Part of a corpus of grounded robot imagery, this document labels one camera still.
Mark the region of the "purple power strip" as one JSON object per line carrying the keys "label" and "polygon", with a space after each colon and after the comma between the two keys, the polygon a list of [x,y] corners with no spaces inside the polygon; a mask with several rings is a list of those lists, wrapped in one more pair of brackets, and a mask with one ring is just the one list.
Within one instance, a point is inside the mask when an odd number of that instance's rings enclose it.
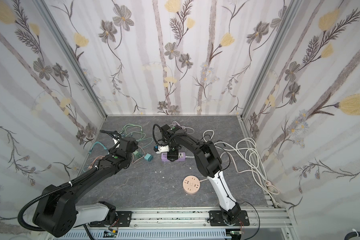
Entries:
{"label": "purple power strip", "polygon": [[185,161],[186,160],[186,153],[185,152],[179,152],[178,157],[175,160],[174,155],[170,155],[170,160],[168,160],[168,154],[167,153],[161,153],[161,159],[163,162],[174,162],[174,161]]}

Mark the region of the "green charger plug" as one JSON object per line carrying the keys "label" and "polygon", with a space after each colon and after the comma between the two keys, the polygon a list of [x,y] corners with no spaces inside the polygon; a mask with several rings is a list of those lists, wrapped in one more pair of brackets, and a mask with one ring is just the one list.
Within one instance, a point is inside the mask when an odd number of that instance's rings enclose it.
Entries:
{"label": "green charger plug", "polygon": [[139,152],[139,151],[134,151],[133,152],[133,155],[134,155],[134,159],[138,160],[140,159],[141,157],[143,157],[143,155]]}

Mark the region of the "pink round power strip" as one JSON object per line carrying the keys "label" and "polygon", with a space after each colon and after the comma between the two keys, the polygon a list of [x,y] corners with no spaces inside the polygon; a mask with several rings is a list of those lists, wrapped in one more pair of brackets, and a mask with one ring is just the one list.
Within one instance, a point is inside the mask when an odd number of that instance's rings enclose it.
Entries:
{"label": "pink round power strip", "polygon": [[200,180],[195,176],[187,176],[183,180],[183,189],[188,195],[197,193],[200,189]]}

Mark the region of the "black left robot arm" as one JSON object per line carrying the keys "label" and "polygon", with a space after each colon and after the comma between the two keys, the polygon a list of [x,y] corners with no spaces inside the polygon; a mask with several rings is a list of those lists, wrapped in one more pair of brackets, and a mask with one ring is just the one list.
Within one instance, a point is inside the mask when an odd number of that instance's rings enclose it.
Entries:
{"label": "black left robot arm", "polygon": [[36,201],[33,223],[39,231],[62,237],[72,228],[100,222],[111,226],[119,216],[115,206],[104,201],[93,205],[77,206],[79,200],[104,180],[129,167],[138,142],[132,137],[120,139],[109,154],[84,174],[60,186],[50,185]]}

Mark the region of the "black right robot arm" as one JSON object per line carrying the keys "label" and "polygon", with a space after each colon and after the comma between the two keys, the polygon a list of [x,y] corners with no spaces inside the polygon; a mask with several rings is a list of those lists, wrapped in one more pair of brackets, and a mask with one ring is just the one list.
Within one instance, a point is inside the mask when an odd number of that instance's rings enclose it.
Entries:
{"label": "black right robot arm", "polygon": [[153,132],[156,128],[159,129],[162,137],[157,140],[153,135],[154,141],[159,147],[169,148],[168,161],[178,160],[180,147],[192,152],[199,172],[210,181],[218,196],[223,220],[228,225],[234,224],[241,213],[241,207],[229,190],[223,174],[222,159],[213,142],[198,140],[179,126],[163,125],[160,127],[155,124]]}

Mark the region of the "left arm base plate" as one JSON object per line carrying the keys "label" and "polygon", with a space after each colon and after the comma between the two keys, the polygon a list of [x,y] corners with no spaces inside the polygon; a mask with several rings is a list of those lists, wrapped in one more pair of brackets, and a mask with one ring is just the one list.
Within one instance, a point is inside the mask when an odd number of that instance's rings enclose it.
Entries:
{"label": "left arm base plate", "polygon": [[110,211],[102,221],[90,222],[90,227],[129,227],[132,211]]}

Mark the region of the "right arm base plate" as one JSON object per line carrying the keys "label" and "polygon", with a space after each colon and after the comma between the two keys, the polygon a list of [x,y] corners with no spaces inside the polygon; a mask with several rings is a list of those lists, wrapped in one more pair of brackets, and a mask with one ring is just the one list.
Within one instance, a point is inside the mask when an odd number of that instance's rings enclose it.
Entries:
{"label": "right arm base plate", "polygon": [[246,211],[241,211],[234,220],[230,219],[223,211],[209,211],[208,223],[211,227],[247,227],[250,225]]}

